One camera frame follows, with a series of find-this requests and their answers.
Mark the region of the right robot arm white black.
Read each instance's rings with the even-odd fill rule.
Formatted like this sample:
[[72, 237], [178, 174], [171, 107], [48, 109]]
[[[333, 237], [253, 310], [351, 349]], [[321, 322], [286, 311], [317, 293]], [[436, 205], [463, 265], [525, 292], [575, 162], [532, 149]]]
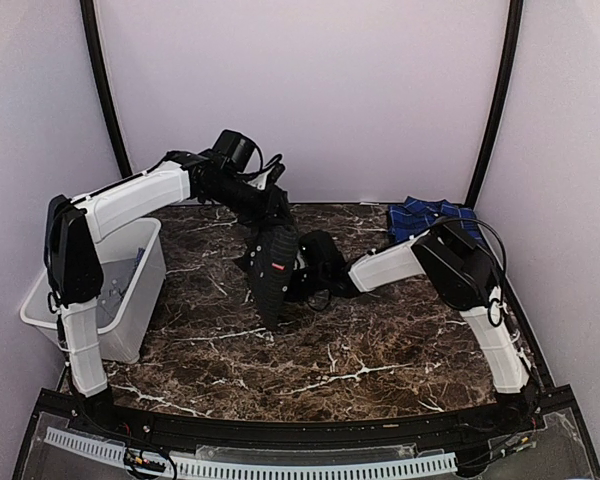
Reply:
[[320, 291], [354, 298], [419, 275], [429, 279], [443, 303], [471, 328], [495, 392], [511, 395], [491, 410], [490, 424], [501, 434], [514, 432], [529, 416], [529, 405], [518, 394], [531, 381], [531, 365], [507, 319], [504, 267], [460, 220], [438, 220], [406, 240], [353, 260], [344, 258], [327, 232], [310, 232], [299, 240], [285, 299], [304, 301]]

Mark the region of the black pinstriped long sleeve shirt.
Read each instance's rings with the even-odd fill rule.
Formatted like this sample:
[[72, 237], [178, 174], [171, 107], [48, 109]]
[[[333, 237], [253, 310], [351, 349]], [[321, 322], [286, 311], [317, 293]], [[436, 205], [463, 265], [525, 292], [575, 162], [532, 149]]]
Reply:
[[252, 227], [245, 251], [234, 260], [246, 274], [262, 324], [275, 330], [298, 252], [298, 230], [291, 223]]

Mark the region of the blue plaid shirt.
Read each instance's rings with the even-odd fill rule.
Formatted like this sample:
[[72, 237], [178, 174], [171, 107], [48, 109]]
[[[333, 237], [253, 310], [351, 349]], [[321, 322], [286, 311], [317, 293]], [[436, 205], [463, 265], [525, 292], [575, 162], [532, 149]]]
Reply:
[[461, 218], [461, 227], [478, 243], [485, 244], [478, 225], [471, 222], [476, 218], [473, 210], [447, 200], [424, 201], [407, 197], [402, 204], [391, 204], [387, 215], [391, 243], [410, 240], [438, 219], [450, 217]]

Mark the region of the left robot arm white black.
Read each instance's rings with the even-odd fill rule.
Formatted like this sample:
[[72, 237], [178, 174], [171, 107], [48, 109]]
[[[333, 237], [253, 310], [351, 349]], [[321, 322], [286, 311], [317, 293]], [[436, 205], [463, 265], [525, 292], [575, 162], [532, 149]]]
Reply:
[[59, 195], [48, 207], [44, 264], [49, 307], [60, 320], [59, 346], [72, 383], [86, 398], [83, 421], [100, 436], [121, 427], [120, 412], [99, 398], [108, 388], [97, 321], [107, 298], [103, 265], [146, 253], [131, 277], [116, 319], [148, 319], [165, 277], [157, 251], [158, 221], [151, 213], [186, 200], [212, 201], [231, 210], [252, 231], [239, 266], [246, 272], [261, 322], [274, 328], [298, 251], [287, 194], [276, 184], [284, 166], [275, 157], [258, 174], [240, 173], [241, 155], [213, 150], [168, 152], [156, 166], [75, 199]]

